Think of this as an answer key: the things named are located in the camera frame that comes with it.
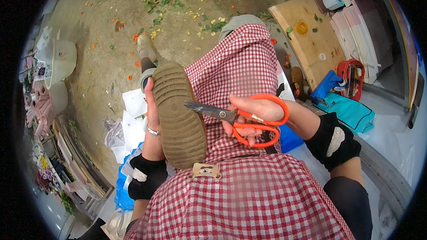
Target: red gingham apron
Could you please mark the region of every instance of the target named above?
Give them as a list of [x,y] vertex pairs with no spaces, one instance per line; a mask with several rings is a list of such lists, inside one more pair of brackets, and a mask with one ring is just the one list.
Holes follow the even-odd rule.
[[[230,93],[275,94],[276,67],[269,31],[246,24],[185,71],[197,100],[226,108]],[[219,165],[222,178],[188,179],[192,170],[180,171],[154,193],[125,239],[354,239],[304,162],[281,154],[279,142],[278,154],[246,147],[219,120],[203,118],[204,163]]]

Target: brown shoe sole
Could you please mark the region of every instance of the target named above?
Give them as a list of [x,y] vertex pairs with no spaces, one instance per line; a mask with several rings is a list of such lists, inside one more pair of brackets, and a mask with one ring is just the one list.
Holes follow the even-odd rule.
[[207,149],[205,122],[201,115],[184,106],[184,101],[195,101],[184,68],[175,62],[164,63],[152,78],[167,161],[180,170],[202,163]]

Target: plywood board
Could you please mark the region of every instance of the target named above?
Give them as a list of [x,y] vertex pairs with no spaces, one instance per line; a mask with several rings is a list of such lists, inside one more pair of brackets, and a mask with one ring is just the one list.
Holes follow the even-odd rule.
[[[334,70],[335,66],[346,60],[341,44],[330,24],[331,18],[321,14],[315,0],[291,0],[273,6],[269,11],[281,26],[283,33],[286,33],[286,28],[293,28],[290,33],[292,40],[289,42],[312,90],[330,70]],[[314,19],[315,15],[322,18],[322,23]],[[306,36],[299,35],[295,30],[295,25],[300,20],[307,23]],[[316,27],[317,32],[313,33],[312,29]],[[321,53],[326,55],[325,61],[320,60]]]

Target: red basket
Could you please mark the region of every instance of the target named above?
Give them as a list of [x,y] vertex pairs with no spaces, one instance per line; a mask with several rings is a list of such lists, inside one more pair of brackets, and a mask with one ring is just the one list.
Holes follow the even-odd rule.
[[[357,66],[362,69],[362,75],[360,76],[360,83],[357,87],[357,93],[354,96],[349,96],[349,99],[353,99],[355,101],[359,101],[362,96],[362,84],[363,79],[365,78],[365,68],[363,64],[355,59],[350,59],[348,61],[341,61],[338,64],[337,75],[345,80],[346,83],[349,83],[350,77],[350,65]],[[341,95],[345,96],[345,91],[341,91]]]

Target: concrete floor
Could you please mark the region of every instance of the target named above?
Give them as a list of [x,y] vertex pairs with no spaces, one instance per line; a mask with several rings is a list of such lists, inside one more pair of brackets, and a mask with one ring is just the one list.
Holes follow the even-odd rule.
[[[77,66],[66,79],[70,96],[68,116],[76,118],[77,137],[93,163],[113,185],[117,180],[119,164],[113,152],[104,145],[107,131],[102,120],[121,118],[125,109],[122,93],[140,87],[141,68],[134,64],[138,55],[136,42],[132,41],[132,37],[141,27],[150,34],[153,31],[149,29],[153,19],[159,17],[156,10],[163,9],[157,6],[153,13],[148,14],[142,1],[58,0],[54,11],[45,15],[41,25],[41,28],[53,27],[55,35],[61,28],[60,38],[76,43]],[[189,7],[187,12],[192,10],[209,16],[210,19],[205,22],[202,16],[193,21],[192,15],[186,14],[185,10],[171,11],[172,7],[167,5],[165,8],[168,10],[163,14],[161,24],[157,25],[163,32],[159,31],[152,41],[157,59],[159,63],[176,61],[187,66],[218,43],[219,35],[211,36],[208,32],[200,31],[199,22],[205,26],[219,17],[225,17],[228,22],[231,15],[268,13],[269,6],[285,1],[287,0],[181,0],[186,8]],[[114,24],[116,19],[126,24],[120,31]],[[285,48],[286,37],[276,30],[280,27],[270,22],[267,22],[267,27],[270,28],[272,37],[278,41],[275,48],[279,61],[283,62],[286,54],[290,53],[291,64],[297,65],[298,62],[292,61],[295,59],[294,53]],[[197,36],[198,32],[201,32],[204,40]],[[110,49],[110,44],[115,44],[114,50]],[[106,90],[110,91],[111,83],[114,83],[114,92],[107,94]]]

